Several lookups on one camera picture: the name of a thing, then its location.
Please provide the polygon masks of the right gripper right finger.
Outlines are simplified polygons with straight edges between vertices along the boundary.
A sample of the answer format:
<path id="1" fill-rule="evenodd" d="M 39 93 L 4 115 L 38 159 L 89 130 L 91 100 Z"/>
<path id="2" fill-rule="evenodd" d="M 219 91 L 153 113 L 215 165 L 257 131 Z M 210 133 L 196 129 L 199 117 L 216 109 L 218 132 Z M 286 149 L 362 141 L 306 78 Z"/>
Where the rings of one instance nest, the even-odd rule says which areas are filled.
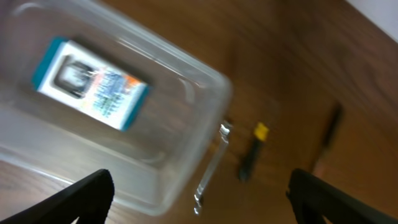
<path id="1" fill-rule="evenodd" d="M 294 169 L 286 192 L 298 224 L 397 224 L 382 213 L 302 169 Z"/>

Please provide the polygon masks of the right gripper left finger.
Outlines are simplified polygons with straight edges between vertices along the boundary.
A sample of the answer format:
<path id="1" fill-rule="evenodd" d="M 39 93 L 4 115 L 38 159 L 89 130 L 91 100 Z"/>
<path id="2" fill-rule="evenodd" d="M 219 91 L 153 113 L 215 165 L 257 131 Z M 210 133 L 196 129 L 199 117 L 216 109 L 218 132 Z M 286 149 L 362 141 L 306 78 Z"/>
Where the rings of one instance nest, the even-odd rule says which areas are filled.
<path id="1" fill-rule="evenodd" d="M 99 169 L 1 223 L 104 223 L 113 198 L 113 178 Z"/>

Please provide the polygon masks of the black yellow screwdriver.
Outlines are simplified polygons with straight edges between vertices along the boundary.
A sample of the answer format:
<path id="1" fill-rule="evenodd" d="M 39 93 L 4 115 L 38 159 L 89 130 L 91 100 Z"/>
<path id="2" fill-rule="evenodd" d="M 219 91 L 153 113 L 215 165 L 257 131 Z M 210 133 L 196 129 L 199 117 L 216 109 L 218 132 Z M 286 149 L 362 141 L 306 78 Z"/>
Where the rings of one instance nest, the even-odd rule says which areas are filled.
<path id="1" fill-rule="evenodd" d="M 258 122 L 253 131 L 253 140 L 247 154 L 242 159 L 239 167 L 238 178 L 241 182 L 246 182 L 251 177 L 259 151 L 267 141 L 269 128 L 262 122 Z"/>

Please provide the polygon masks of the small black-handled hammer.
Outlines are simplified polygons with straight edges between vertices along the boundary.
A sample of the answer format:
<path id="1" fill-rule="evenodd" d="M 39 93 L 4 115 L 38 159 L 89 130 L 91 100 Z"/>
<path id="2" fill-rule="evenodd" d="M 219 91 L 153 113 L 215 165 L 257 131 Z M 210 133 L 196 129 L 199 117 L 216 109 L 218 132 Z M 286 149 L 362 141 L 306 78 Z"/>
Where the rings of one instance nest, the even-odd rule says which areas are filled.
<path id="1" fill-rule="evenodd" d="M 314 163 L 312 164 L 311 172 L 313 174 L 321 172 L 322 160 L 331 150 L 331 145 L 335 137 L 336 130 L 340 125 L 340 121 L 343 115 L 344 115 L 343 106 L 340 103 L 336 104 L 335 107 L 333 108 L 328 125 L 326 126 L 326 130 L 321 141 L 321 148 L 319 150 L 319 153 L 317 154 L 316 159 L 314 160 Z"/>

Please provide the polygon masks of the clear plastic container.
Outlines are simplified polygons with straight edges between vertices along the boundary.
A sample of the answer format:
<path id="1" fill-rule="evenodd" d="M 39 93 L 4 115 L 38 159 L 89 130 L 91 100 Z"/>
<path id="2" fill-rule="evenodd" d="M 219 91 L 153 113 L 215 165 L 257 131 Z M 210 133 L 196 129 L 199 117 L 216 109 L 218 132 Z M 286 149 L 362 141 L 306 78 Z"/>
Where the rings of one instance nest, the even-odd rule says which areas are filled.
<path id="1" fill-rule="evenodd" d="M 100 1 L 1 2 L 1 159 L 73 184 L 110 171 L 115 200 L 157 216 L 231 98 L 221 73 Z"/>

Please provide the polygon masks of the small silver wrench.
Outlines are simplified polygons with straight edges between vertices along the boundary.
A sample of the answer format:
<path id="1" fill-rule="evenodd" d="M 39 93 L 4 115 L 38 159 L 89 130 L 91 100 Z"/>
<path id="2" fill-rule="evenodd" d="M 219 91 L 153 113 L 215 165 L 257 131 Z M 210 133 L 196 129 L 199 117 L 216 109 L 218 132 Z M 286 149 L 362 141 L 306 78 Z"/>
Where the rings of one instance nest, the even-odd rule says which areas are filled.
<path id="1" fill-rule="evenodd" d="M 227 120 L 224 120 L 219 129 L 220 133 L 220 143 L 218 146 L 218 149 L 214 153 L 211 161 L 209 162 L 205 173 L 203 174 L 203 177 L 201 178 L 200 183 L 198 184 L 198 187 L 195 191 L 194 194 L 194 199 L 195 199 L 195 205 L 193 207 L 193 212 L 195 215 L 199 216 L 201 214 L 201 210 L 203 208 L 203 199 L 204 199 L 204 193 L 205 190 L 216 170 L 218 167 L 218 164 L 220 163 L 221 158 L 223 157 L 225 151 L 227 150 L 229 146 L 229 138 L 231 134 L 231 130 L 233 128 L 233 125 L 228 122 Z"/>

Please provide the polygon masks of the white blue cardboard box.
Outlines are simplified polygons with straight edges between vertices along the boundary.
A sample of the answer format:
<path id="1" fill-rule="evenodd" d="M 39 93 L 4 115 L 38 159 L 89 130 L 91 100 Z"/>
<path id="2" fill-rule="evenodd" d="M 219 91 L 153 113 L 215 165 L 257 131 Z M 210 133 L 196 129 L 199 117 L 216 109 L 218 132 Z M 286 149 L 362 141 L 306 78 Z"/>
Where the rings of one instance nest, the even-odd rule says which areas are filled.
<path id="1" fill-rule="evenodd" d="M 32 77 L 35 91 L 119 131 L 135 120 L 150 86 L 82 45 L 55 37 Z"/>

